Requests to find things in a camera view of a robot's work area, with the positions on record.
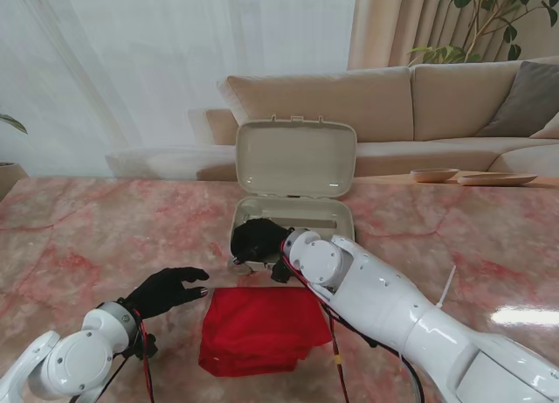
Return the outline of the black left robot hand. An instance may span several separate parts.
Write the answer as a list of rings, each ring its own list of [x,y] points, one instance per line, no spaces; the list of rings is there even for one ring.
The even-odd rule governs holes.
[[[152,274],[127,297],[119,298],[116,302],[145,320],[205,297],[206,287],[185,288],[183,283],[209,279],[210,276],[200,268],[165,268]]]

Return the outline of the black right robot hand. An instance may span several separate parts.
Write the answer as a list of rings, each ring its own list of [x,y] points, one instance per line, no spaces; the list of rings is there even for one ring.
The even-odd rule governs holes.
[[[249,219],[233,230],[232,261],[236,265],[247,261],[261,262],[276,254],[289,234],[289,229],[270,219]]]

